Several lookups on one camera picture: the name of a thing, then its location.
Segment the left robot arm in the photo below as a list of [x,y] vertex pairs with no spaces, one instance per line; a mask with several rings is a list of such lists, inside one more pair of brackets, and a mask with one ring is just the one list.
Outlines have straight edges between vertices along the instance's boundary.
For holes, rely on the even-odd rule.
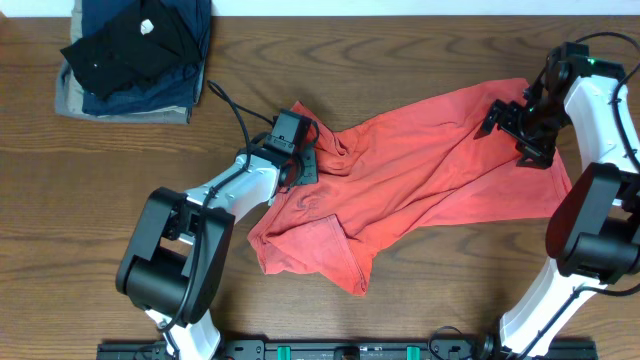
[[198,187],[165,187],[148,197],[116,274],[116,288],[157,326],[160,341],[100,347],[100,359],[212,359],[222,347],[209,307],[218,290],[235,224],[283,187],[314,184],[312,146],[239,153]]

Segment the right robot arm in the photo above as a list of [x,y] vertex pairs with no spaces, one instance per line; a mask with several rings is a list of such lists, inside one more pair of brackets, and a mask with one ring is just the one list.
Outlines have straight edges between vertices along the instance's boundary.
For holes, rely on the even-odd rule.
[[547,169],[559,131],[574,129],[582,174],[549,220],[543,269],[496,333],[470,348],[472,359],[595,359],[591,340],[558,332],[592,296],[627,297],[615,290],[639,271],[639,139],[620,63],[591,56],[584,39],[553,48],[525,104],[495,101],[477,131],[516,141],[521,167]]

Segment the red printed t-shirt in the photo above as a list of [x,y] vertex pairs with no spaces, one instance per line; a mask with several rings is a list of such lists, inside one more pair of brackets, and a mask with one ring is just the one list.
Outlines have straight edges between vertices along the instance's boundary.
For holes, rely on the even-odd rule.
[[562,160],[522,167],[509,135],[477,136],[492,103],[519,101],[526,85],[487,81],[321,126],[317,182],[277,194],[249,233],[262,271],[318,273],[362,296],[374,258],[417,228],[551,216],[571,188]]

